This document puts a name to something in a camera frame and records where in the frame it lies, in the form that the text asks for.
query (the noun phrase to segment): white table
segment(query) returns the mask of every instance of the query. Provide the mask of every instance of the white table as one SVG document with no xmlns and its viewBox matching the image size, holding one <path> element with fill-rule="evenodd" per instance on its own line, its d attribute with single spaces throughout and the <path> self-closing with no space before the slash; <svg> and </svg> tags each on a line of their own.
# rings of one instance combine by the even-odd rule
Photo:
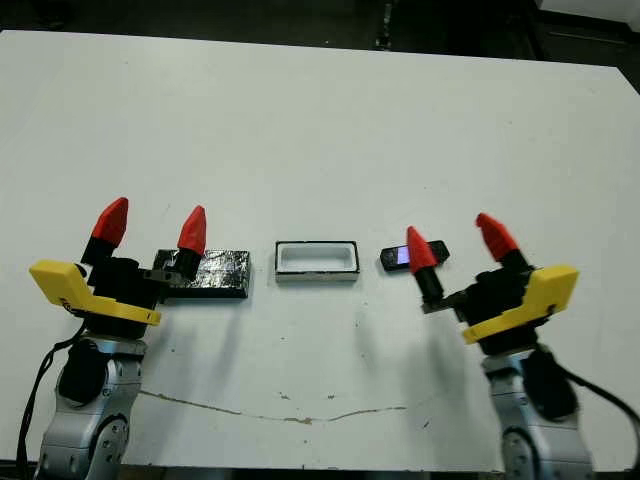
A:
<svg viewBox="0 0 640 480">
<path fill-rule="evenodd" d="M 639 154 L 639 97 L 613 68 L 5 31 L 0 456 L 14 456 L 42 355 L 78 325 L 27 268 L 77 261 L 120 195 L 121 255 L 150 264 L 201 203 L 209 247 L 253 261 L 249 299 L 162 308 L 143 388 L 177 400 L 138 397 L 126 462 L 500 468 L 478 347 L 452 314 L 422 315 L 414 280 L 377 262 L 415 224 L 452 252 L 445 287 L 464 287 L 494 267 L 479 211 L 535 264 L 581 270 L 542 339 L 640 408 Z M 357 241 L 360 278 L 276 284 L 275 241 L 301 239 Z M 41 387 L 34 459 L 65 358 Z M 580 399 L 598 469 L 627 466 L 624 417 Z"/>
</svg>

